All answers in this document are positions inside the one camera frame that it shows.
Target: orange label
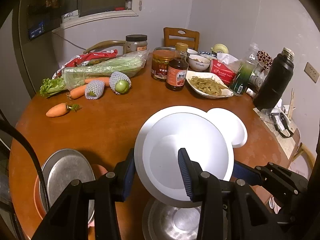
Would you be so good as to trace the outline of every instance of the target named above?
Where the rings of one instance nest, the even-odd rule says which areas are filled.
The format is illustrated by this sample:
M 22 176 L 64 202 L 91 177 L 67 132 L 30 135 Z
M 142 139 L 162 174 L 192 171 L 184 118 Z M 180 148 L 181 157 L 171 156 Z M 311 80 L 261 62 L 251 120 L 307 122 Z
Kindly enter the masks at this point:
M 137 47 L 137 51 L 143 51 L 143 50 L 146 50 L 146 49 L 147 49 L 147 46 Z
M 167 83 L 175 87 L 182 87 L 186 80 L 186 75 L 186 70 L 175 69 L 169 66 L 167 73 Z

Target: round table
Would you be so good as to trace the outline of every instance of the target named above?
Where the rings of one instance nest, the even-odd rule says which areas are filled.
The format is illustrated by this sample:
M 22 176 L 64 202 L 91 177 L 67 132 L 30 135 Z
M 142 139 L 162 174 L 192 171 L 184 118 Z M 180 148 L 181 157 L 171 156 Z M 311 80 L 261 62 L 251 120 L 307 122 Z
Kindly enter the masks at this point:
M 33 146 L 42 165 L 55 151 L 73 148 L 80 151 L 91 164 L 100 164 L 113 170 L 134 147 L 137 134 L 144 122 L 160 109 L 185 105 L 204 111 L 214 107 L 225 108 L 236 114 L 245 124 L 248 141 L 234 149 L 235 159 L 251 167 L 266 165 L 268 161 L 283 167 L 289 160 L 273 133 L 252 110 L 252 99 L 244 94 L 224 99 L 207 99 L 197 95 L 188 84 L 182 91 L 168 90 L 163 82 L 151 78 L 151 57 L 132 80 L 132 87 L 124 95 L 116 95 L 107 88 L 98 100 L 85 97 L 67 99 L 65 93 L 42 98 L 38 94 L 25 109 L 16 128 Z M 77 103 L 82 108 L 57 118 L 45 113 L 62 102 Z M 9 159 L 9 184 L 12 202 L 25 234 L 31 238 L 41 222 L 33 200 L 36 169 L 26 150 L 15 140 Z M 266 202 L 270 194 L 261 187 L 255 188 Z M 141 218 L 150 194 L 135 175 L 131 194 L 124 203 L 116 203 L 116 211 L 123 240 L 144 239 Z M 89 239 L 94 239 L 94 228 L 89 229 Z

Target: red plastic package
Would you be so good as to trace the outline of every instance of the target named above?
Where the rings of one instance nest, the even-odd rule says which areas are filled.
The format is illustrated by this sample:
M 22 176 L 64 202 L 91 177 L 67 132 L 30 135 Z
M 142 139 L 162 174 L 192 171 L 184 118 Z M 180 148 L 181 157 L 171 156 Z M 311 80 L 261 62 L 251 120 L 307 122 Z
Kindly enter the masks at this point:
M 217 59 L 211 60 L 210 72 L 216 74 L 227 86 L 230 85 L 230 83 L 236 75 L 231 69 L 227 68 L 223 63 L 220 63 Z
M 80 67 L 80 66 L 92 66 L 98 64 L 102 61 L 106 61 L 108 59 L 116 57 L 118 51 L 110 50 L 104 52 L 89 52 L 88 54 L 83 54 L 80 56 L 75 56 L 67 63 L 65 63 L 54 75 L 52 79 L 61 77 L 61 70 L 65 67 Z

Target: white bowl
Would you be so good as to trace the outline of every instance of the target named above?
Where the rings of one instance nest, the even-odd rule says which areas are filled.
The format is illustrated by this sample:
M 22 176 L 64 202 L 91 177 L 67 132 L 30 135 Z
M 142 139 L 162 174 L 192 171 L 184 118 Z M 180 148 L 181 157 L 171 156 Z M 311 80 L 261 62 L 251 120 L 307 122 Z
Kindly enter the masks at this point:
M 137 136 L 134 160 L 139 178 L 151 195 L 167 205 L 200 205 L 186 194 L 177 160 L 180 148 L 186 148 L 190 159 L 204 171 L 218 179 L 231 178 L 232 145 L 207 117 L 206 112 L 190 106 L 169 107 L 151 116 Z
M 191 54 L 188 58 L 189 66 L 195 71 L 204 71 L 210 66 L 210 60 L 200 55 Z
M 187 49 L 187 52 L 189 54 L 198 54 L 198 51 L 194 50 L 194 49 Z
M 233 148 L 242 147 L 248 139 L 248 132 L 241 119 L 223 108 L 213 108 L 208 112 L 211 122 L 229 139 Z
M 206 94 L 206 93 L 196 89 L 193 85 L 190 84 L 190 79 L 194 76 L 199 77 L 199 78 L 212 78 L 213 80 L 215 80 L 215 82 L 218 82 L 221 85 L 225 86 L 226 89 L 223 89 L 221 91 L 221 93 L 222 93 L 221 96 L 213 96 L 213 95 Z M 201 95 L 205 98 L 214 99 L 214 98 L 227 98 L 227 97 L 233 96 L 233 92 L 228 89 L 228 87 L 222 82 L 222 80 L 216 74 L 213 74 L 210 72 L 209 73 L 207 73 L 207 72 L 194 72 L 194 71 L 188 70 L 186 80 L 187 80 L 188 84 L 193 88 L 194 91 L 196 91 L 199 95 Z

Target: stainless steel bowl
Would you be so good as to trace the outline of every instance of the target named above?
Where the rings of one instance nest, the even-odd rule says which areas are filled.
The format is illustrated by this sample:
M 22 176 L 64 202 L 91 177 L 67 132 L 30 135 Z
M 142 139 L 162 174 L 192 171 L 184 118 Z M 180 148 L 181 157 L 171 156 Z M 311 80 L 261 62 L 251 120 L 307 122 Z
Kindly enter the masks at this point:
M 157 47 L 155 48 L 155 50 L 159 50 L 159 49 L 164 49 L 164 50 L 172 50 L 172 51 L 175 51 L 176 48 L 174 46 L 169 46 L 169 47 Z
M 88 160 L 74 149 L 61 149 L 52 154 L 43 164 L 42 172 L 47 186 L 50 206 L 73 179 L 81 182 L 95 180 Z M 44 196 L 39 189 L 42 205 Z M 89 200 L 88 223 L 93 220 L 94 200 Z
M 200 213 L 201 206 L 177 208 L 152 198 L 142 216 L 143 236 L 145 240 L 195 240 Z M 226 212 L 223 211 L 223 239 L 227 238 L 227 225 Z

